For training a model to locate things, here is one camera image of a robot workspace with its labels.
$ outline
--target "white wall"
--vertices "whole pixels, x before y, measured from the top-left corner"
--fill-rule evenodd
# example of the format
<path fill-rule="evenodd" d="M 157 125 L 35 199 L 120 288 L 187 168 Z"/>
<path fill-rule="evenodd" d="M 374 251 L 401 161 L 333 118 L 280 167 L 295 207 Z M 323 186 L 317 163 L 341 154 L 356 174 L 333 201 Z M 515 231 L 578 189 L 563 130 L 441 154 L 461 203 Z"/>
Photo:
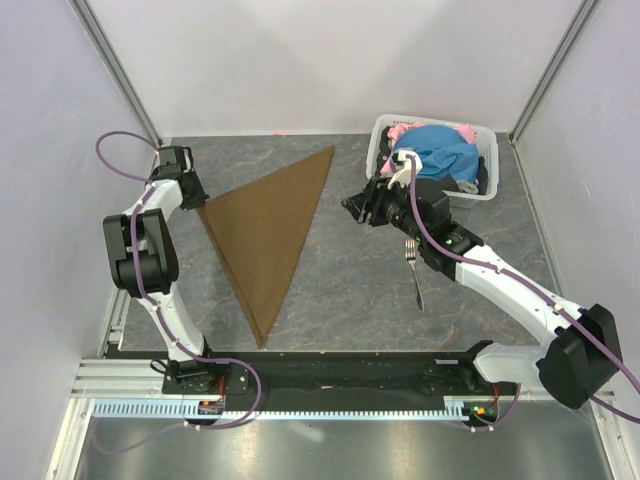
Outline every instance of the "white wall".
<path fill-rule="evenodd" d="M 91 0 L 164 136 L 509 130 L 579 0 Z"/>
<path fill-rule="evenodd" d="M 79 359 L 97 349 L 113 288 L 102 219 L 141 191 L 93 143 L 138 128 L 64 0 L 5 0 L 0 62 L 0 477 L 30 480 L 44 477 Z M 148 147 L 107 152 L 148 172 Z"/>
<path fill-rule="evenodd" d="M 601 2 L 521 139 L 526 174 L 569 297 L 615 315 L 640 375 L 640 3 Z M 619 374 L 621 406 L 640 397 Z M 640 427 L 631 426 L 640 458 Z"/>

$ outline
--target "laundry basket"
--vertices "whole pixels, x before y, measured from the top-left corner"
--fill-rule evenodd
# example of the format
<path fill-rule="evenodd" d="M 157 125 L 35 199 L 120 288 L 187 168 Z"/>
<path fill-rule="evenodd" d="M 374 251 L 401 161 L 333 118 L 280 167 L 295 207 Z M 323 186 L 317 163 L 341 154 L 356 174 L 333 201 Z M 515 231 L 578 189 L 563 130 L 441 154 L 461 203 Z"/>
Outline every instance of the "laundry basket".
<path fill-rule="evenodd" d="M 369 152 L 367 153 L 367 177 L 371 178 L 376 173 L 376 159 L 380 153 L 380 135 L 382 130 L 398 123 L 422 122 L 425 125 L 445 125 L 447 127 L 457 127 L 461 123 L 445 122 L 432 118 L 408 117 L 405 115 L 381 115 L 376 120 L 369 142 Z M 476 144 L 478 153 L 484 157 L 484 163 L 489 174 L 489 184 L 485 195 L 473 195 L 470 193 L 445 192 L 450 197 L 452 207 L 469 208 L 478 202 L 491 200 L 498 193 L 498 181 L 500 179 L 500 169 L 498 167 L 498 141 L 496 134 L 486 127 L 471 125 L 476 134 Z"/>

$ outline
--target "fork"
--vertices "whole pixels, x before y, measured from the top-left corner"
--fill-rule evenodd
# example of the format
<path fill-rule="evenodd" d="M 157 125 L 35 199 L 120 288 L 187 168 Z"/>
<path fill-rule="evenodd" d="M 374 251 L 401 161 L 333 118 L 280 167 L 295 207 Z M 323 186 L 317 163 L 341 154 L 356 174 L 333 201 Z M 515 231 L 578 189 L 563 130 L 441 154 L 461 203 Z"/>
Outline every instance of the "fork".
<path fill-rule="evenodd" d="M 408 239 L 404 243 L 404 258 L 407 260 L 407 263 L 413 270 L 413 281 L 416 285 L 416 301 L 418 302 L 418 309 L 421 312 L 424 312 L 424 304 L 422 303 L 422 292 L 420 291 L 420 284 L 418 283 L 418 274 L 416 273 L 416 253 L 418 251 L 418 246 L 416 241 L 413 239 Z"/>

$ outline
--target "brown cloth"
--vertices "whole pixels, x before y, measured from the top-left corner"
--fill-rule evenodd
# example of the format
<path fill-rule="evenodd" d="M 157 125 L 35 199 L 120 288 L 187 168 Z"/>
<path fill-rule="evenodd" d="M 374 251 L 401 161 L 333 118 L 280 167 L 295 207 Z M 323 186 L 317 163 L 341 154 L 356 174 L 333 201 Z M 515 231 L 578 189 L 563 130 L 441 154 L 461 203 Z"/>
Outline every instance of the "brown cloth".
<path fill-rule="evenodd" d="M 291 285 L 334 150 L 328 147 L 198 209 L 260 348 Z"/>

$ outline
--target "blue cloth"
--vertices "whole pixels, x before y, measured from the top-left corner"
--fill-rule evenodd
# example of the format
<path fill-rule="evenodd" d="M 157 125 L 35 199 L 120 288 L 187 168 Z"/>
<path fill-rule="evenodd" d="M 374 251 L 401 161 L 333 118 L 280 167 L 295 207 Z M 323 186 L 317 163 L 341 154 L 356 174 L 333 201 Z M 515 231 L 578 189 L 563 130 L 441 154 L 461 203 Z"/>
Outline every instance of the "blue cloth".
<path fill-rule="evenodd" d="M 467 143 L 453 128 L 425 125 L 402 135 L 393 150 L 410 148 L 422 161 L 420 178 L 440 180 L 448 173 L 454 180 L 474 183 L 478 176 L 478 147 Z"/>

